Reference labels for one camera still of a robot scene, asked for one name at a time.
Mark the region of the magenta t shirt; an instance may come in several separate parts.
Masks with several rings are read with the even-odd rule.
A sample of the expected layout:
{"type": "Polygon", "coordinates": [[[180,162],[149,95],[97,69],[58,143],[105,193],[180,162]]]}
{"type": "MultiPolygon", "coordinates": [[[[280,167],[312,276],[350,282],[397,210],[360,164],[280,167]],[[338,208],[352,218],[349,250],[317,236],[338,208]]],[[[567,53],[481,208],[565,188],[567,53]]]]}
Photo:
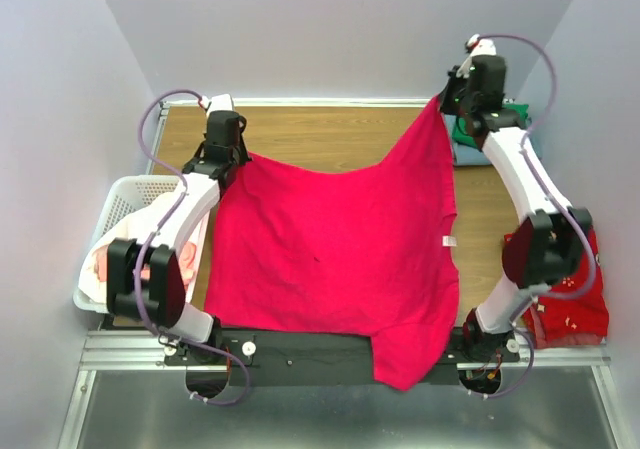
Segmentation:
{"type": "Polygon", "coordinates": [[[456,321],[456,215],[436,100],[369,167],[329,174],[253,155],[219,204],[204,309],[228,326],[366,336],[373,378],[407,391],[456,321]]]}

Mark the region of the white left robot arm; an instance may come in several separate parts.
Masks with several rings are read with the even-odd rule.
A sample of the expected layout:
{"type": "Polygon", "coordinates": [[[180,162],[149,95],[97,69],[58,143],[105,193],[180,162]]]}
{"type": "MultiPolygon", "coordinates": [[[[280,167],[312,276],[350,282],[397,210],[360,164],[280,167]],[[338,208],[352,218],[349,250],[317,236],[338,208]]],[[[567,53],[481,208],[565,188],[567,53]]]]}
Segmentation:
{"type": "Polygon", "coordinates": [[[250,161],[245,127],[244,116],[232,109],[209,110],[204,140],[178,174],[169,207],[140,236],[117,237],[107,249],[108,311],[188,340],[188,353],[201,364],[220,356],[222,341],[213,333],[214,317],[186,301],[178,258],[238,169],[250,161]]]}

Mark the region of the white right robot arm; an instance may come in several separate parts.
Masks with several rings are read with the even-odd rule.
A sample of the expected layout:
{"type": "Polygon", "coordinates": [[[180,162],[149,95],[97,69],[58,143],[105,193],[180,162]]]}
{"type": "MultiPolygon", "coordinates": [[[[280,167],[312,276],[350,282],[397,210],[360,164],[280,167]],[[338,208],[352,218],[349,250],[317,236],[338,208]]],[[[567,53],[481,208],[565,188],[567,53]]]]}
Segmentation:
{"type": "Polygon", "coordinates": [[[484,361],[513,338],[517,319],[539,297],[557,297],[553,286],[573,274],[591,250],[588,210],[575,208],[558,191],[534,152],[528,126],[504,105],[503,57],[470,55],[449,73],[440,111],[465,129],[500,175],[519,225],[502,251],[502,275],[487,299],[467,316],[460,348],[484,361]]]}

